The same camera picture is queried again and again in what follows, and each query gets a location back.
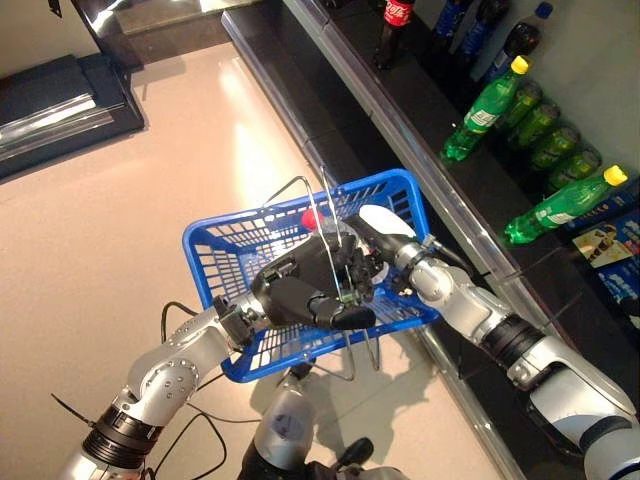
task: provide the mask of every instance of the tiled floor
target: tiled floor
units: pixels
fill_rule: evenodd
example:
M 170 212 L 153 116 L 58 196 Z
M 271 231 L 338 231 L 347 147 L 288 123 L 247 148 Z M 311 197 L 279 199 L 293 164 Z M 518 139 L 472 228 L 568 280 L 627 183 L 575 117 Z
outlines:
M 294 175 L 312 179 L 231 45 L 149 65 L 134 75 L 134 87 L 147 131 L 0 186 L 0 373 L 10 386 L 0 391 L 0 464 L 7 478 L 51 478 L 86 434 L 49 392 L 97 417 L 131 361 L 158 341 L 162 305 L 198 304 L 180 246 L 189 222 L 259 205 Z M 170 328 L 181 320 L 172 313 Z M 368 435 L 376 445 L 371 465 L 397 466 L 415 480 L 499 478 L 412 338 L 382 340 L 380 372 L 362 345 L 355 357 L 352 383 L 319 370 L 306 381 L 319 413 L 310 458 L 330 463 L 335 451 Z M 341 354 L 319 362 L 345 368 Z M 258 418 L 277 380 L 223 379 L 194 403 L 227 418 Z M 149 465 L 191 415 L 184 409 L 163 432 Z M 232 479 L 255 424 L 219 428 L 229 458 L 211 478 Z M 193 477 L 221 454 L 197 424 L 159 478 Z

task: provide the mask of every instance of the yellow bottle cap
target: yellow bottle cap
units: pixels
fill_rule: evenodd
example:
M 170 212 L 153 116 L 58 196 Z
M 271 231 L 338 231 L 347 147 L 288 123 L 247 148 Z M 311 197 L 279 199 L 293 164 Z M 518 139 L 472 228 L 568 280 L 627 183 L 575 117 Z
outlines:
M 529 68 L 531 68 L 531 60 L 529 60 L 524 55 L 518 55 L 513 59 L 513 62 L 511 62 L 511 70 L 519 75 L 524 75 L 525 73 L 527 73 L 529 71 Z
M 617 187 L 621 183 L 624 183 L 627 180 L 629 180 L 629 177 L 627 177 L 627 174 L 624 173 L 622 169 L 617 165 L 613 165 L 607 168 L 603 172 L 602 176 L 604 177 L 605 182 L 607 182 L 612 187 Z

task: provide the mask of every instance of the blue shopping basket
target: blue shopping basket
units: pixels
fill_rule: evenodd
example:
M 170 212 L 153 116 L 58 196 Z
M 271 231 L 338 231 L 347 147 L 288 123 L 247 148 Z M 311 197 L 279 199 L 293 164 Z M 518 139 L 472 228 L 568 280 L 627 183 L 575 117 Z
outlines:
M 331 189 L 339 218 L 357 213 L 362 205 L 390 208 L 415 230 L 419 240 L 429 233 L 427 219 L 414 178 L 406 170 L 389 170 Z M 318 211 L 329 218 L 325 192 L 314 194 Z M 183 248 L 205 308 L 213 298 L 238 296 L 251 287 L 255 275 L 274 258 L 304 240 L 310 232 L 301 225 L 310 208 L 308 197 L 274 204 L 264 209 L 199 220 L 187 227 Z M 375 290 L 368 304 L 376 312 L 376 325 L 367 329 L 369 338 L 427 324 L 438 313 L 417 298 L 401 297 L 390 281 Z M 363 330 L 348 333 L 355 344 L 367 340 Z M 236 358 L 222 364 L 225 375 L 236 382 L 248 382 L 309 361 L 347 346 L 343 332 L 303 325 L 268 328 L 256 334 L 254 342 Z

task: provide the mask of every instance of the green soda bottle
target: green soda bottle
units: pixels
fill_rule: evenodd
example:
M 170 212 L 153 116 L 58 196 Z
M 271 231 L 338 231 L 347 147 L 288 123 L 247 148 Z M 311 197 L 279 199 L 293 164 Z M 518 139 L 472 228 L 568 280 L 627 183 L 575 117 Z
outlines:
M 542 89 L 532 80 L 527 80 L 516 92 L 516 96 L 506 112 L 494 125 L 494 128 L 504 133 L 515 127 L 527 113 L 542 99 Z
M 571 127 L 554 130 L 543 138 L 531 154 L 531 170 L 542 172 L 554 167 L 580 141 L 580 133 Z
M 518 55 L 511 63 L 509 72 L 487 85 L 465 115 L 462 124 L 445 142 L 440 152 L 444 162 L 461 162 L 469 156 L 491 125 L 509 107 L 518 83 L 529 70 L 529 65 L 529 60 Z
M 507 146 L 517 152 L 532 146 L 547 133 L 560 116 L 560 109 L 551 103 L 542 103 L 531 110 L 507 138 Z
M 613 165 L 602 176 L 567 185 L 529 212 L 511 220 L 504 233 L 514 245 L 532 242 L 543 233 L 587 213 L 612 187 L 626 182 L 627 178 L 619 166 Z
M 557 192 L 562 187 L 587 178 L 602 164 L 600 153 L 591 146 L 585 146 L 578 153 L 571 155 L 551 172 L 547 178 L 548 194 Z

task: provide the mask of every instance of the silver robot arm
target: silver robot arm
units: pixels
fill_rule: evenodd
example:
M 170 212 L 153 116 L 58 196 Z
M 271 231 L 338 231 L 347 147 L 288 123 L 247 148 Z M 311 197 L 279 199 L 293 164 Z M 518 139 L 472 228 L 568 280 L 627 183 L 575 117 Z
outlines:
M 342 245 L 333 237 L 329 240 L 334 262 L 351 257 L 353 237 L 345 237 Z M 322 267 L 326 269 L 327 256 L 320 239 L 310 236 L 266 265 L 252 282 L 251 292 L 229 303 L 217 297 L 214 307 L 185 322 L 166 342 L 138 358 L 125 387 L 58 478 L 139 479 L 160 432 L 196 392 L 205 375 L 231 352 L 250 343 L 254 331 L 267 324 L 301 323 L 334 330 L 373 326 L 372 310 L 335 299 L 330 278 L 319 273 Z M 266 434 L 260 437 L 261 431 L 258 439 L 271 438 Z M 265 452 L 276 448 L 266 440 L 263 443 L 268 444 L 262 449 Z M 278 448 L 285 451 L 291 445 Z M 281 457 L 276 455 L 273 461 L 277 463 Z
M 125 387 L 73 453 L 60 480 L 138 480 L 162 429 L 213 368 L 247 341 L 264 320 L 245 294 L 185 322 L 162 345 L 135 361 Z
M 365 205 L 346 220 L 406 286 L 437 309 L 468 341 L 482 348 L 529 392 L 529 407 L 584 454 L 589 480 L 640 476 L 640 425 L 629 397 L 561 340 L 546 336 L 461 268 L 430 254 L 390 210 Z

